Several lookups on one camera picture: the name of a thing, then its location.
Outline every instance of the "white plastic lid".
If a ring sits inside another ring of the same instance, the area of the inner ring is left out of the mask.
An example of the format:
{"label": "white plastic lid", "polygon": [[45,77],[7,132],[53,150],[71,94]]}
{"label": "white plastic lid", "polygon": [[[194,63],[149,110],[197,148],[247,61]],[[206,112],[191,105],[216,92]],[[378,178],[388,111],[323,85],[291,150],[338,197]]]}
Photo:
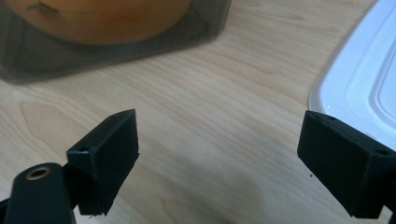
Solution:
{"label": "white plastic lid", "polygon": [[396,150],[396,1],[370,9],[319,78],[309,107]]}

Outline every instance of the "orange container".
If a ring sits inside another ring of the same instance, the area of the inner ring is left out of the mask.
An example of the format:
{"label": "orange container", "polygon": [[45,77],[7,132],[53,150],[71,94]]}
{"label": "orange container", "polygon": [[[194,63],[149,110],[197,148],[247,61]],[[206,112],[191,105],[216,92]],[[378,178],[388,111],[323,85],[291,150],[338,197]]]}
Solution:
{"label": "orange container", "polygon": [[12,11],[47,34],[82,44],[148,39],[169,29],[191,0],[6,0]]}

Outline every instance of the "black clamp jaw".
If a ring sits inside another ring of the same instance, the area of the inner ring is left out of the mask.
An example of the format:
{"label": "black clamp jaw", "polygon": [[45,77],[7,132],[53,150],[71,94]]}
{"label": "black clamp jaw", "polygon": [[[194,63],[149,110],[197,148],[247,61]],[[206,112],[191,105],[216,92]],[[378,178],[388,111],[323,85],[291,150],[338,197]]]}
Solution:
{"label": "black clamp jaw", "polygon": [[0,202],[0,224],[76,223],[82,215],[107,214],[137,160],[134,110],[112,115],[67,150],[68,163],[31,167]]}
{"label": "black clamp jaw", "polygon": [[396,212],[392,149],[341,120],[306,111],[297,153],[352,217],[378,218],[384,205]]}

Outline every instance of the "light wood grain surface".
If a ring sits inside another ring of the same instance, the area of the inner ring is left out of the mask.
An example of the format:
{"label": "light wood grain surface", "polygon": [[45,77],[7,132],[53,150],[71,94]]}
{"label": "light wood grain surface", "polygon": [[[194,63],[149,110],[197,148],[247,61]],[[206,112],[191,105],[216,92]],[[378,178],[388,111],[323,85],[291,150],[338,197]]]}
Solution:
{"label": "light wood grain surface", "polygon": [[233,0],[210,43],[73,76],[0,81],[0,198],[107,116],[141,157],[107,217],[78,223],[387,223],[348,216],[297,158],[308,94],[374,0]]}

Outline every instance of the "translucent dark container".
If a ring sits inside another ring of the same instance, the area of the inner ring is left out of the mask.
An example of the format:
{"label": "translucent dark container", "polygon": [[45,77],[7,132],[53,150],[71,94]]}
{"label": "translucent dark container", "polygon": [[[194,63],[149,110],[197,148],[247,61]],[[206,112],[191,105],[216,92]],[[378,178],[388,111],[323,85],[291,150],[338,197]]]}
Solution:
{"label": "translucent dark container", "polygon": [[43,31],[1,2],[0,78],[35,81],[202,44],[222,31],[230,4],[231,0],[191,0],[181,19],[158,34],[129,42],[86,43],[89,38],[76,41]]}

